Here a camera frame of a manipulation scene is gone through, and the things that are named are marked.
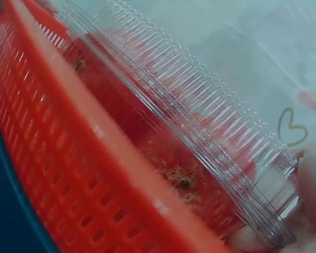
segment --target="clear plastic container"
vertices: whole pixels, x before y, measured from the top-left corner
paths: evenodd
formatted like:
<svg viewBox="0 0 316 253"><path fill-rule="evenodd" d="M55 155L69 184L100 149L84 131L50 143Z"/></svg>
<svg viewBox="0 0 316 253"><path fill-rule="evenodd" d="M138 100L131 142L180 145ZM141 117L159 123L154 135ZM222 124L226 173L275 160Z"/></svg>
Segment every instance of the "clear plastic container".
<svg viewBox="0 0 316 253"><path fill-rule="evenodd" d="M156 171L218 235L247 222L267 244L295 240L280 213L296 160L255 112L163 30L121 1L68 2L64 53Z"/></svg>

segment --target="heart drawing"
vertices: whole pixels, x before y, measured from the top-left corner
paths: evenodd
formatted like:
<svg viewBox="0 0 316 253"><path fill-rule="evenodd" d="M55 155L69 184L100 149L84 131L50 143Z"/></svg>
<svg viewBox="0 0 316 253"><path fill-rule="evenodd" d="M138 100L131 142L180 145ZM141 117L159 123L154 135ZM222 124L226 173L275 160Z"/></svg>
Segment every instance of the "heart drawing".
<svg viewBox="0 0 316 253"><path fill-rule="evenodd" d="M303 143L307 139L308 131L307 131L306 127L303 126L303 125L294 125L293 124L294 110L292 108L286 108L281 113L280 118L279 118L279 122L278 122L278 135L279 135L279 138L280 138L281 141L284 141L283 138L282 138L283 135L281 133L281 130L283 129L283 127L282 127L283 119L287 118L286 117L287 114L289 114L289 123L288 123L289 130L300 130L300 131L302 131L304 133L303 137L301 137L299 140L287 143L287 145L289 147L293 147L293 146L296 146L296 145L299 145L299 144Z"/></svg>

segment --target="ribbed plastic edge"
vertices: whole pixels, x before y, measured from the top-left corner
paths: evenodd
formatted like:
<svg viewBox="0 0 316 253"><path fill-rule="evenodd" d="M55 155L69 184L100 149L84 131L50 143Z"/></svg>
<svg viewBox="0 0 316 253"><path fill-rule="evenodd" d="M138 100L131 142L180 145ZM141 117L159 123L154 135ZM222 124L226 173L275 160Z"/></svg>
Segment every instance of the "ribbed plastic edge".
<svg viewBox="0 0 316 253"><path fill-rule="evenodd" d="M250 146L248 156L262 171L275 166L289 178L297 163L275 134L266 130L256 113L230 91L225 82L215 78L196 57L174 42L155 24L122 1L102 0L99 15L112 16L119 27L114 31L102 27L76 5L67 1L59 18L69 27L73 38L79 37L125 85L145 103L189 147L238 207L239 215L261 239L274 246L295 241L277 211L255 184L241 173L241 168L225 152L222 141L239 136L240 147ZM88 39L89 33L108 50L122 67L141 84L134 84L98 47ZM202 118L192 117L201 112ZM204 121L212 119L210 125ZM213 139L213 126L229 122L224 139ZM239 177L239 184L232 183Z"/></svg>

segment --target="finger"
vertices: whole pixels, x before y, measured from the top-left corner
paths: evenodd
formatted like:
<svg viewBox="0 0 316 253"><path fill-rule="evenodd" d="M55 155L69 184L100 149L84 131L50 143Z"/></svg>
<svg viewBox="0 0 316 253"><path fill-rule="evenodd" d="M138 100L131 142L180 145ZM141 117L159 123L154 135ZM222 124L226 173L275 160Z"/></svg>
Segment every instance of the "finger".
<svg viewBox="0 0 316 253"><path fill-rule="evenodd" d="M56 8L56 4L55 1L53 0L35 0L39 5L41 5L45 10L47 10L48 12L52 13L52 14L56 14L57 8Z"/></svg>
<svg viewBox="0 0 316 253"><path fill-rule="evenodd" d="M312 142L312 143L310 143L308 145L305 145L305 146L303 146L301 148L298 148L298 149L291 149L290 153L292 153L293 156L295 156L297 159L300 159L300 158L302 158L304 156L304 153L307 150L312 149L314 147L316 147L316 141L314 141L314 142Z"/></svg>
<svg viewBox="0 0 316 253"><path fill-rule="evenodd" d="M316 229L316 146L306 149L298 166L299 192Z"/></svg>
<svg viewBox="0 0 316 253"><path fill-rule="evenodd" d="M226 244L235 253L245 252L267 252L265 245L259 240L253 229L249 226L243 227L229 235Z"/></svg>

